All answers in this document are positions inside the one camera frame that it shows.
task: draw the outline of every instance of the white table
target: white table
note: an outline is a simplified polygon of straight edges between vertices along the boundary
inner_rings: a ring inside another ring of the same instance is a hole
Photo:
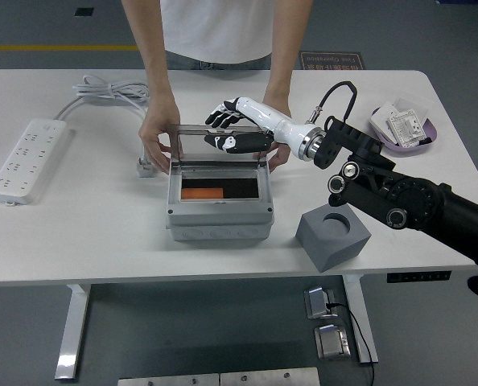
[[[81,83],[84,74],[107,81],[145,80],[140,70],[0,71],[0,167],[31,119],[53,118],[75,98],[72,86]],[[245,96],[261,101],[268,75],[171,72],[182,123],[203,124],[226,99]],[[438,130],[437,141],[420,155],[395,157],[385,150],[383,155],[397,163],[396,171],[448,183],[456,194],[478,203],[478,172],[421,72],[295,72],[290,100],[293,118],[308,119],[324,93],[342,80],[352,81],[359,92],[348,123],[366,133],[373,134],[368,123],[372,111],[386,101],[403,96],[432,101],[429,118]],[[349,98],[346,88],[332,94],[318,123],[323,124],[328,115],[342,118]],[[167,176],[140,179],[135,173],[141,151],[140,114],[124,106],[85,104],[65,121],[71,137],[41,197],[27,206],[0,203],[0,285],[76,285],[73,297],[82,294],[83,305],[88,287],[80,285],[92,283],[319,274],[295,233],[304,212],[327,203],[327,181],[339,171],[347,150],[327,170],[291,158],[272,174],[275,222],[267,240],[180,243],[171,240],[165,229]],[[390,230],[354,211],[372,237],[358,257],[325,274],[473,266],[421,232]]]

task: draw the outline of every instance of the white t-shirt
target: white t-shirt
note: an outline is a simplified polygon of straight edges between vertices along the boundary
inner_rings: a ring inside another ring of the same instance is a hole
[[[273,0],[161,0],[166,50],[235,64],[271,53]]]

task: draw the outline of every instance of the person's arm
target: person's arm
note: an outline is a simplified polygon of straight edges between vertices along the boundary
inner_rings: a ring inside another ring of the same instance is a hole
[[[300,45],[305,35],[312,0],[275,0],[273,20],[273,48],[271,71],[263,102],[281,113],[291,116],[289,91]],[[269,160],[270,170],[287,162],[289,146],[278,146]]]
[[[150,90],[150,106],[139,137],[150,161],[169,173],[169,158],[162,152],[170,148],[159,142],[159,134],[167,132],[170,125],[178,125],[180,114],[167,76],[160,1],[122,0],[122,5],[141,52]]]

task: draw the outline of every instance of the orange object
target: orange object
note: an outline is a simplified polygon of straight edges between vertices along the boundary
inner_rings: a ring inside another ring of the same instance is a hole
[[[185,187],[182,188],[182,199],[223,199],[222,187]]]

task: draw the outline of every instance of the power outlet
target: power outlet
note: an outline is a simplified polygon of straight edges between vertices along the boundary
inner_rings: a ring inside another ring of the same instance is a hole
[[[0,201],[31,203],[56,165],[68,131],[64,121],[30,122],[0,170]]]

